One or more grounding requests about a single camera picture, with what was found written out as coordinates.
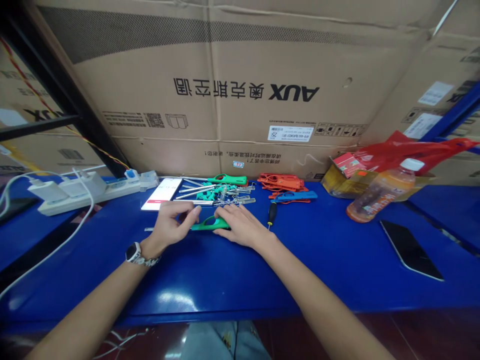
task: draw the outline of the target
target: smartphone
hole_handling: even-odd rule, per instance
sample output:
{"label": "smartphone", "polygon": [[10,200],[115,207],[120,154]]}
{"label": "smartphone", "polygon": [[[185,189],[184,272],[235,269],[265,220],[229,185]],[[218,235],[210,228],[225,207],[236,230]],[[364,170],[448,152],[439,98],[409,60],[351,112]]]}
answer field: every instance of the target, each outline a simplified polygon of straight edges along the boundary
{"label": "smartphone", "polygon": [[410,230],[390,221],[381,220],[380,224],[407,269],[435,280],[445,281]]}
{"label": "smartphone", "polygon": [[5,215],[0,217],[0,226],[38,202],[39,199],[36,197],[21,197],[10,200],[10,206],[8,207],[7,212],[5,213]]}

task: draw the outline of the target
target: blue table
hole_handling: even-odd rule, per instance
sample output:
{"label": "blue table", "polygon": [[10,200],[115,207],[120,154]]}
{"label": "blue table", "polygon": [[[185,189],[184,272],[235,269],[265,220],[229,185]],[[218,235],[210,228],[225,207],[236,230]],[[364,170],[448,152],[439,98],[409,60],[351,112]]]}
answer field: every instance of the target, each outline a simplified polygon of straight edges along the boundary
{"label": "blue table", "polygon": [[[52,178],[52,176],[40,177],[43,181],[49,181]],[[30,185],[26,178],[16,180],[10,188],[10,198],[34,198],[35,195],[27,190]],[[60,226],[72,221],[82,211],[77,209],[55,216],[45,216],[38,212],[41,204],[40,201],[0,225],[0,272],[41,243]]]}
{"label": "blue table", "polygon": [[[329,196],[318,183],[310,204],[279,205],[275,225],[282,242],[354,312],[480,305],[480,260],[401,203],[359,224],[345,214],[349,200]],[[5,331],[47,331],[124,260],[156,214],[141,212],[147,193],[110,201],[49,261],[0,303]],[[269,192],[256,190],[247,208],[267,222]],[[204,207],[201,219],[214,212]],[[378,220],[408,227],[445,282],[403,267]],[[117,324],[223,321],[298,315],[299,308],[253,250],[211,232],[191,232],[165,251],[127,304]]]}
{"label": "blue table", "polygon": [[467,248],[480,253],[480,187],[430,185],[409,202]]}

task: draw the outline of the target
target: power strip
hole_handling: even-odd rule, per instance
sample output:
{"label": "power strip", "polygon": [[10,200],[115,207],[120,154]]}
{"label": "power strip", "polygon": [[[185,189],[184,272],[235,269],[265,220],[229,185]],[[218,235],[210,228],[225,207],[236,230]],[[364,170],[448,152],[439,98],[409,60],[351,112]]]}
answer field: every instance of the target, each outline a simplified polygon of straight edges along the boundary
{"label": "power strip", "polygon": [[[119,198],[125,195],[138,193],[140,191],[140,182],[128,183],[127,180],[121,180],[108,184],[103,194],[95,196],[93,200],[95,203],[101,203],[107,200]],[[46,202],[38,208],[38,211],[43,215],[52,216],[61,214],[67,211],[79,209],[90,205],[91,200],[87,194],[77,198],[69,197],[64,200]]]}

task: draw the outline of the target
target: green lighter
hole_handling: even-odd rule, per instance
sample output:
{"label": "green lighter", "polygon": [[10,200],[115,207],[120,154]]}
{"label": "green lighter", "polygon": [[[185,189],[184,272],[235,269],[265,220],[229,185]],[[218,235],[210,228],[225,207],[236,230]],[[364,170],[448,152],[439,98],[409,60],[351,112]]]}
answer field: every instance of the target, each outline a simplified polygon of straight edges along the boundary
{"label": "green lighter", "polygon": [[213,224],[207,225],[207,222],[210,219],[215,219],[215,216],[210,216],[204,222],[193,225],[191,227],[191,230],[197,231],[197,230],[215,230],[215,229],[229,229],[230,228],[230,226],[227,224],[227,222],[224,219],[222,219],[221,217],[216,218],[215,222]]}

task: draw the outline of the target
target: left hand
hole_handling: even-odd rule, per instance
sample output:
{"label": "left hand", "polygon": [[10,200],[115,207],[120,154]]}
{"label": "left hand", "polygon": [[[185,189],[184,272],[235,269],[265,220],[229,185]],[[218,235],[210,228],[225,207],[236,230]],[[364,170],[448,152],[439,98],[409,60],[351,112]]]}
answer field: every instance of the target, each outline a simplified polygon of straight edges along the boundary
{"label": "left hand", "polygon": [[[187,236],[192,225],[199,221],[201,210],[201,206],[194,207],[190,201],[162,203],[151,235],[140,244],[145,259],[158,258],[167,246],[178,243]],[[186,215],[182,223],[175,219],[179,214]]]}

